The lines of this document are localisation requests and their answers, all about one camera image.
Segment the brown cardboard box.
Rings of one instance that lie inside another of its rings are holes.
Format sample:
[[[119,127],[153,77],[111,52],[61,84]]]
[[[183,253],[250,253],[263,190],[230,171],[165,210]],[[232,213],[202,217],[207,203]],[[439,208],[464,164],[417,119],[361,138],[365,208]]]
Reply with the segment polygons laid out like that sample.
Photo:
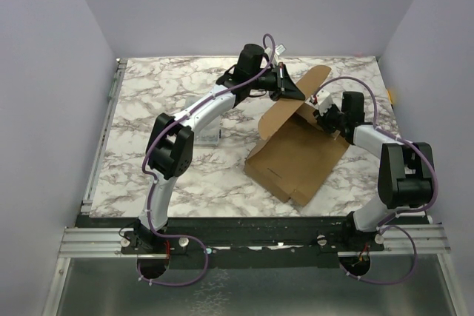
[[[282,202],[306,206],[322,187],[349,144],[316,125],[306,100],[331,69],[317,65],[296,83],[304,99],[281,98],[258,122],[260,141],[245,160],[244,173]]]

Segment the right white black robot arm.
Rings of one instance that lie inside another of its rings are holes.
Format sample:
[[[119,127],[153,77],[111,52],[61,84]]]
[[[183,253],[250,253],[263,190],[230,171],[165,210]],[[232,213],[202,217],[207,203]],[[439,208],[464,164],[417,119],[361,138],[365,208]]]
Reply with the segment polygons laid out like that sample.
[[[340,107],[326,90],[319,90],[311,101],[325,133],[338,134],[379,159],[378,195],[344,221],[340,241],[346,249],[357,250],[367,234],[375,234],[400,214],[421,212],[435,202],[438,182],[429,144],[406,141],[366,121],[360,92],[344,92]]]

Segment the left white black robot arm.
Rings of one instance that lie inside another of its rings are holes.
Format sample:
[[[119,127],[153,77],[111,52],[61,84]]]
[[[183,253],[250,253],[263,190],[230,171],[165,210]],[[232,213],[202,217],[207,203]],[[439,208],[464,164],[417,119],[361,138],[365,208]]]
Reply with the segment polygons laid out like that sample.
[[[281,45],[246,44],[236,64],[219,76],[203,98],[175,115],[162,113],[156,118],[142,164],[143,173],[151,177],[150,189],[133,227],[144,251],[157,252],[163,246],[170,198],[178,177],[192,162],[196,135],[253,90],[265,91],[272,101],[304,101],[305,95],[278,59],[283,51]]]

